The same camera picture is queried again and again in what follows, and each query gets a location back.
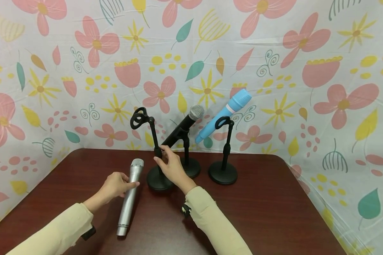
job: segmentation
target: black microphone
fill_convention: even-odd
[[[200,104],[193,105],[190,110],[189,114],[181,121],[180,124],[173,130],[173,132],[170,133],[170,135],[162,142],[162,145],[167,145],[169,148],[171,148],[177,140],[180,139],[179,133],[181,129],[184,131],[189,130],[191,126],[204,115],[204,107]]]

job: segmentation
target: floral backdrop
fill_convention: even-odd
[[[348,254],[383,254],[383,0],[0,1],[0,220],[73,150],[151,150],[137,107],[162,142],[240,89],[232,151],[283,158]]]

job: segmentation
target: wooden table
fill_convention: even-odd
[[[221,186],[210,180],[207,169],[212,162],[221,160],[222,154],[191,156],[202,166],[196,183],[215,199],[254,255],[345,254],[282,159],[231,154],[229,162],[237,167],[238,180],[234,185]],[[97,233],[86,242],[80,239],[66,254],[216,254],[192,219],[185,219],[180,213],[184,195],[178,188],[165,194],[148,188],[146,175],[155,165],[153,152],[81,149],[68,155],[1,221],[0,255],[72,204],[89,198],[110,173],[121,171],[129,175],[135,158],[142,158],[145,167],[126,239],[116,237],[122,206],[122,198],[117,198],[95,214]]]

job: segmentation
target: light blue microphone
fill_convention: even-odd
[[[209,135],[211,135],[211,133],[215,131],[215,124],[219,118],[221,118],[222,116],[230,117],[231,115],[245,107],[251,100],[251,98],[252,97],[247,90],[241,89],[240,91],[238,91],[237,94],[235,94],[230,99],[226,107],[224,107],[223,110],[221,110],[209,123],[207,123],[207,125],[202,130],[200,130],[199,134],[196,137],[196,144],[204,140],[206,137],[208,137]]]

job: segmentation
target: silver microphone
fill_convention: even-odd
[[[129,182],[137,182],[143,169],[143,160],[137,158],[132,161]],[[133,203],[135,202],[136,188],[128,190],[122,205],[121,216],[117,223],[117,236],[125,236],[131,220]]]

